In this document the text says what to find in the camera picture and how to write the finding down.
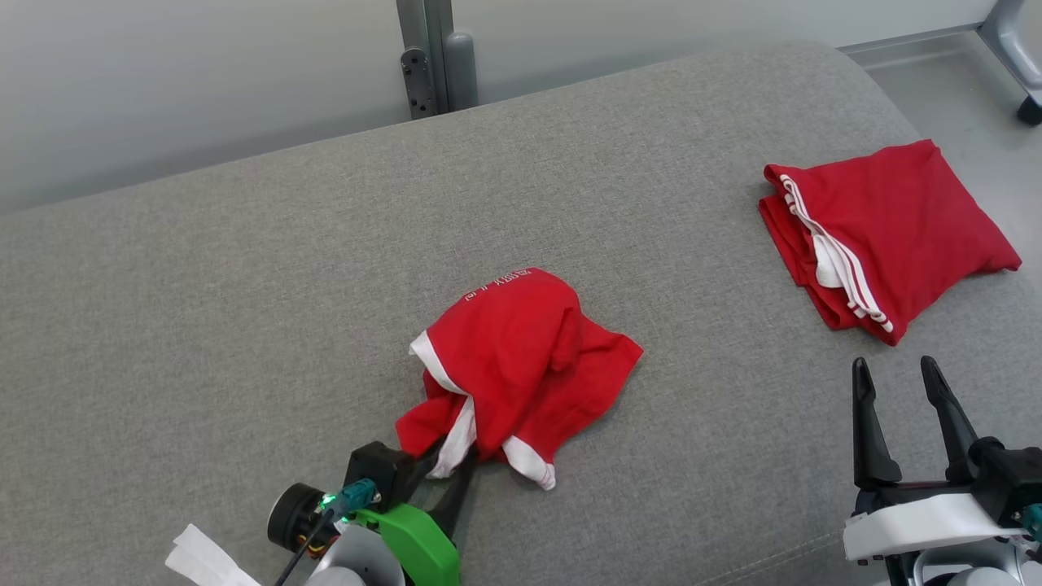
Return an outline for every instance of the wire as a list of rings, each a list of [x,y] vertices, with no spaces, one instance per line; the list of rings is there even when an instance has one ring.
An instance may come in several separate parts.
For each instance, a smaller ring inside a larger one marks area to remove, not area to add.
[[[322,528],[329,522],[329,519],[332,518],[332,509],[326,509],[325,512],[322,513],[322,518],[319,519],[319,522],[315,523],[315,529],[312,530],[311,535],[304,539],[304,542],[300,544],[297,553],[293,555],[293,559],[291,559],[290,563],[286,565],[286,569],[282,570],[282,576],[279,576],[278,580],[275,581],[275,586],[282,586],[282,584],[286,584],[286,579],[290,577],[293,568],[297,567],[297,562],[299,562],[300,558],[304,557],[304,553],[307,552],[307,545],[313,539],[315,539],[315,536],[322,531]]]

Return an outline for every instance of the white panel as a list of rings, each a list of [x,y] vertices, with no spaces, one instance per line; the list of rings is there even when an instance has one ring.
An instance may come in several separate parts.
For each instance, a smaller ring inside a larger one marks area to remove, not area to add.
[[[481,103],[711,49],[834,47],[977,23],[993,0],[453,0]]]
[[[408,119],[391,0],[0,0],[0,211]]]

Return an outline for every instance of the gray fabric surface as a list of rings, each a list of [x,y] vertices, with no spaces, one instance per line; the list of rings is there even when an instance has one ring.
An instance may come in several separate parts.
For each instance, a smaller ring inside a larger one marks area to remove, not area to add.
[[[896,349],[829,332],[756,212],[766,163],[918,137],[844,55],[697,56],[0,219],[2,582],[174,585],[194,522],[262,583],[295,481],[395,442],[413,337],[512,269],[555,272],[642,344],[615,409],[543,492],[491,465],[461,530],[468,585],[871,583],[849,366],[865,356],[910,479],[941,478],[918,358],[977,426],[1035,438],[1042,319],[972,278]]]

